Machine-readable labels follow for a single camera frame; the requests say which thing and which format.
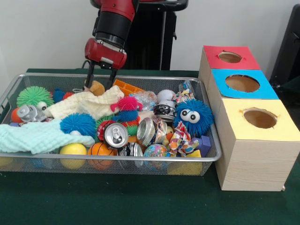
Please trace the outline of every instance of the metal basket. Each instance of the metal basket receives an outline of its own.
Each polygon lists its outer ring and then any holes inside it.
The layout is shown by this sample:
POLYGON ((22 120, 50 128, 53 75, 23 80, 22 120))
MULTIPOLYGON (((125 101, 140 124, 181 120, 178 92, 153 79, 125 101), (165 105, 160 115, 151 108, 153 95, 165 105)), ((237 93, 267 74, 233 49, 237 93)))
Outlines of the metal basket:
MULTIPOLYGON (((17 76, 0 98, 0 122, 9 123, 11 112, 16 108, 19 93, 30 86, 41 86, 48 90, 61 88, 72 91, 81 88, 86 75, 66 74, 23 74, 17 76)), ((156 94, 164 89, 177 92, 179 84, 190 80, 195 97, 208 103, 202 82, 194 78, 118 76, 118 79, 156 94)), ((96 75, 95 80, 106 83, 108 76, 96 75)), ((119 156, 79 156, 60 154, 0 153, 0 171, 48 172, 48 173, 116 173, 153 175, 204 175, 212 162, 221 157, 221 147, 215 125, 206 134, 210 138, 211 149, 207 157, 119 157, 119 156), (78 169, 69 169, 82 165, 78 169)))

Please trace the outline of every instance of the red robot arm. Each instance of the red robot arm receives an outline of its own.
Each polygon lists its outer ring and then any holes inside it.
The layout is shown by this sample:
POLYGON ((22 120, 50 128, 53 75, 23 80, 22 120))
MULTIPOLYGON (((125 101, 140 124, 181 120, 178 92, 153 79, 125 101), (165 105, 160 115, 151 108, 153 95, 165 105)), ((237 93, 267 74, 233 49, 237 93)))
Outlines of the red robot arm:
POLYGON ((106 89, 111 88, 117 70, 127 59, 123 50, 131 23, 135 17, 139 0, 91 0, 92 5, 100 8, 94 35, 85 46, 85 58, 90 60, 90 68, 85 86, 91 87, 94 66, 111 69, 112 75, 106 89))

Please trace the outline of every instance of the stacked wooden boxes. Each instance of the stacked wooden boxes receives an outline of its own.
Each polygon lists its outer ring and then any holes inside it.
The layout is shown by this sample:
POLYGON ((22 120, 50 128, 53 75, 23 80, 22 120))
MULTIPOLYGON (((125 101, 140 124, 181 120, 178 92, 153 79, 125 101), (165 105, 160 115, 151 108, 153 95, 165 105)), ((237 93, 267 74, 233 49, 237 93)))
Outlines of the stacked wooden boxes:
POLYGON ((300 132, 248 47, 204 46, 199 79, 215 116, 222 190, 280 191, 300 132))

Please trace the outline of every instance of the yellow ball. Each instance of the yellow ball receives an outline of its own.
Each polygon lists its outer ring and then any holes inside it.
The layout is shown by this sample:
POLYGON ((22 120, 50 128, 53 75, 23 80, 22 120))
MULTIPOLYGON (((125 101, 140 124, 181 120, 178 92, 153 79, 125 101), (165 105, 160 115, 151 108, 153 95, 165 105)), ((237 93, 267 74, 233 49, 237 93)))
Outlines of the yellow ball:
MULTIPOLYGON (((61 148, 60 154, 62 155, 86 155, 87 150, 83 144, 74 143, 68 144, 61 148)), ((67 169, 75 170, 82 167, 85 163, 85 159, 60 159, 61 164, 67 169)))
POLYGON ((14 159, 11 157, 0 157, 0 166, 5 166, 10 164, 14 159))

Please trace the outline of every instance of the light blue cloth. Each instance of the light blue cloth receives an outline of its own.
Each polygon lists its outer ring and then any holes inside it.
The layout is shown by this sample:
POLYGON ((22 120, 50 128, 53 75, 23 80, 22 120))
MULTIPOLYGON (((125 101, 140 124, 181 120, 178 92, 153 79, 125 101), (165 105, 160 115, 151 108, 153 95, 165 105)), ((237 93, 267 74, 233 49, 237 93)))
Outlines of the light blue cloth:
POLYGON ((60 130, 61 119, 50 122, 31 122, 22 127, 0 125, 0 152, 28 151, 32 154, 48 153, 71 143, 92 146, 91 136, 69 135, 60 130))

